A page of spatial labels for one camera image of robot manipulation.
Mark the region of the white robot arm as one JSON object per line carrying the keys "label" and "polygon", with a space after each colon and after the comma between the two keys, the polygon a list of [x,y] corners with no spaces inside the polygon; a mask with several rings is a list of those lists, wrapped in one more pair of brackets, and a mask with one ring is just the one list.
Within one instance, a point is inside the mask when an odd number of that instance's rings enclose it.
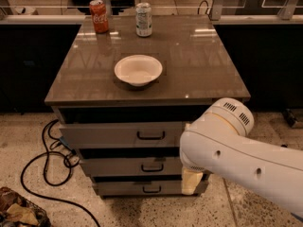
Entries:
{"label": "white robot arm", "polygon": [[217,100],[182,133],[183,166],[218,174],[303,218],[303,151],[249,139],[253,126],[241,102]]}

